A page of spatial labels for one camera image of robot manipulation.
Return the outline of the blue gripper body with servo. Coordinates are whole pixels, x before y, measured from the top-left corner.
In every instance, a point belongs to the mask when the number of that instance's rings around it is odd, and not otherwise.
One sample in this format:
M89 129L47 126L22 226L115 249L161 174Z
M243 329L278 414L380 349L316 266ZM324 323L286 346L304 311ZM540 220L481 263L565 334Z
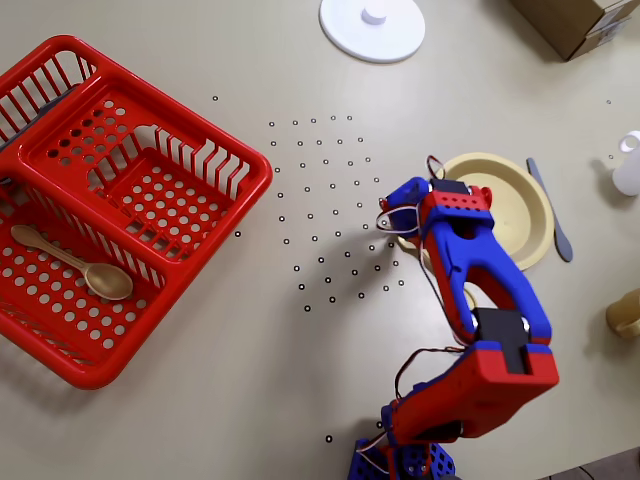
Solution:
M418 234L417 206L430 192L430 183L413 177L380 201L381 210L389 219L391 229L404 239Z

